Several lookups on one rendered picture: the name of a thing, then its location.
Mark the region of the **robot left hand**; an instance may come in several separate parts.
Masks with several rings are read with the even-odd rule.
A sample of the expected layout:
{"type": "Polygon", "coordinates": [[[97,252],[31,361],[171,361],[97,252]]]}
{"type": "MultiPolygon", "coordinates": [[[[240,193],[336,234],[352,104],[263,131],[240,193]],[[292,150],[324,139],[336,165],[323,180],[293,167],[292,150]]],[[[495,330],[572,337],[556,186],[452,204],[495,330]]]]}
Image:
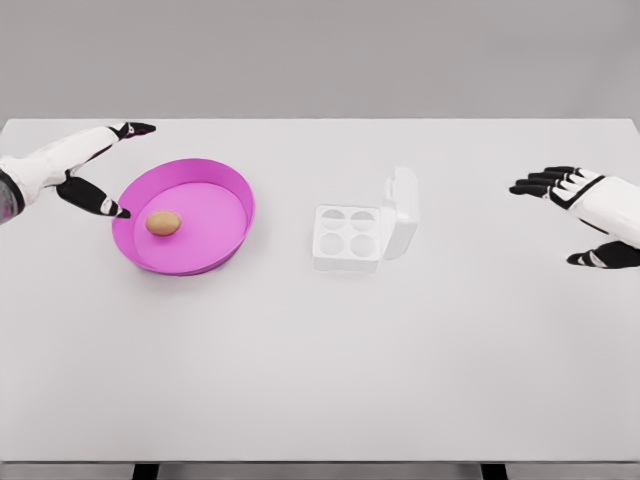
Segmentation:
{"type": "Polygon", "coordinates": [[[24,202],[31,205],[42,190],[54,188],[62,200],[83,211],[129,219],[129,210],[76,172],[117,143],[155,131],[152,124],[122,122],[86,129],[48,144],[20,161],[26,168],[20,175],[24,202]]]}

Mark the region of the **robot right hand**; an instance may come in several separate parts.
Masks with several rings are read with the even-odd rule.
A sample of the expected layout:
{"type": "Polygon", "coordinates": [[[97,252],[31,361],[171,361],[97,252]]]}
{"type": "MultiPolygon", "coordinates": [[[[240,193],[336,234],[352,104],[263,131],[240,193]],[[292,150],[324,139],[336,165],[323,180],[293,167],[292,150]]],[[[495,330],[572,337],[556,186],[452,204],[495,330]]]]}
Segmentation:
{"type": "Polygon", "coordinates": [[[640,186],[577,166],[552,166],[515,181],[509,192],[554,204],[611,240],[566,258],[573,266],[640,268],[640,186]]]}

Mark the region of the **brown egg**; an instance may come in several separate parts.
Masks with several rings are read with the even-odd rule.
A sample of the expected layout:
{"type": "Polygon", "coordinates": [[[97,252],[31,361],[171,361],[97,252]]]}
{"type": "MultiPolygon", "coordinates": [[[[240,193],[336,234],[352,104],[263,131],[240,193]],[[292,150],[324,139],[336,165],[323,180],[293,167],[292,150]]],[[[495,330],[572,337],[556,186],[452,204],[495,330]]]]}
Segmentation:
{"type": "Polygon", "coordinates": [[[176,233],[182,225],[178,214],[168,210],[156,210],[145,219],[146,230],[156,236],[169,236],[176,233]]]}

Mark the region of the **white egg box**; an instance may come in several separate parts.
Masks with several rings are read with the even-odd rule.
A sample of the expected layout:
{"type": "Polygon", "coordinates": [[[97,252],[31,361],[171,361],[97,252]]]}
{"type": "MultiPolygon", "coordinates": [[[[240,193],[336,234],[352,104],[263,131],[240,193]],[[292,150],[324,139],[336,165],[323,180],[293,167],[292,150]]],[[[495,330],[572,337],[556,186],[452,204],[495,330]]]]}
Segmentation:
{"type": "Polygon", "coordinates": [[[419,188],[414,172],[397,166],[378,206],[321,204],[316,208],[313,267],[373,274],[381,262],[403,256],[418,228],[419,188]]]}

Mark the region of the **pink round plate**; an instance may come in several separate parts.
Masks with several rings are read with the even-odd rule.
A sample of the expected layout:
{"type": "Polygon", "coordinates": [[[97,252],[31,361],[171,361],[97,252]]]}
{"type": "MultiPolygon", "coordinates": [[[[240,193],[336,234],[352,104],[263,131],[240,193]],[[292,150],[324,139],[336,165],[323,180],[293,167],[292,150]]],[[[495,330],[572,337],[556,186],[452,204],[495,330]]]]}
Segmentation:
{"type": "Polygon", "coordinates": [[[205,273],[228,261],[246,239],[256,211],[252,186],[240,172],[201,158],[173,160],[144,172],[118,203],[131,213],[112,222],[120,252],[142,269],[173,276],[205,273]],[[181,221],[166,236],[146,228],[147,218],[161,210],[181,221]]]}

